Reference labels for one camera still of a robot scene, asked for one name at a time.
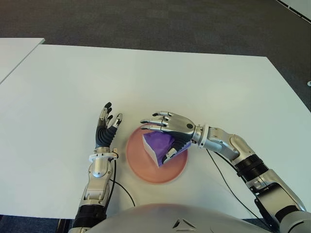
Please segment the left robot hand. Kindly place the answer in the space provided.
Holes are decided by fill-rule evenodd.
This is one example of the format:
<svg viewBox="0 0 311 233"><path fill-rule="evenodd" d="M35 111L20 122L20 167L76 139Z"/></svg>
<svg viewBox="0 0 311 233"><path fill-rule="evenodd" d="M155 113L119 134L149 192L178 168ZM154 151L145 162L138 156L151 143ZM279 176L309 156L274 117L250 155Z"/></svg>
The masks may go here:
<svg viewBox="0 0 311 233"><path fill-rule="evenodd" d="M109 148L115 134L117 132L118 127L122 122L123 115L119 113L115 120L110 125L110 121L113 118L111 114L112 111L112 103L108 102L102 109L99 118L98 124L95 133L95 148L107 147Z"/></svg>

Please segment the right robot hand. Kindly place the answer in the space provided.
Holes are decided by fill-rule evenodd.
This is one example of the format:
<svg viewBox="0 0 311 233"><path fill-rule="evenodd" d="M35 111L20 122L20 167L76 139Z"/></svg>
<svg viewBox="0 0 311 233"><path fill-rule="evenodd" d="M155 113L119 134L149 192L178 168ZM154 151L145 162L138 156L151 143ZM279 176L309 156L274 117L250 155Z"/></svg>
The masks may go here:
<svg viewBox="0 0 311 233"><path fill-rule="evenodd" d="M169 134L174 142L162 158L162 163L172 159L188 142L193 139L195 124L188 118L167 111L158 111L154 118L140 121L142 130L151 130Z"/></svg>

